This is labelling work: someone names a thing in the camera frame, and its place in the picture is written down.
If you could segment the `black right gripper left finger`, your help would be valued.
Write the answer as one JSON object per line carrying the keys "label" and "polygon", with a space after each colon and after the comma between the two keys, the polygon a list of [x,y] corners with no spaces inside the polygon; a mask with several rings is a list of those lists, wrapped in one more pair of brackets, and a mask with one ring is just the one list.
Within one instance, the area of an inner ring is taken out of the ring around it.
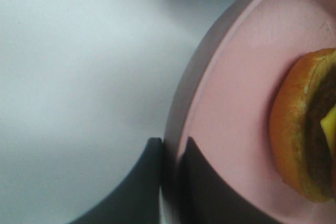
{"label": "black right gripper left finger", "polygon": [[160,223],[162,140],[148,139],[125,179],[72,223]]}

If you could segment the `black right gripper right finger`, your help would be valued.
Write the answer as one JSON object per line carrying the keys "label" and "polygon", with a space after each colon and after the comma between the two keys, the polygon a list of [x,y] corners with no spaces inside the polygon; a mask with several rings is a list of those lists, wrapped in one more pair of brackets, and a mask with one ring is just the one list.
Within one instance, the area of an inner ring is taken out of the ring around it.
{"label": "black right gripper right finger", "polygon": [[181,223],[278,223],[222,180],[191,137],[180,166],[178,203]]}

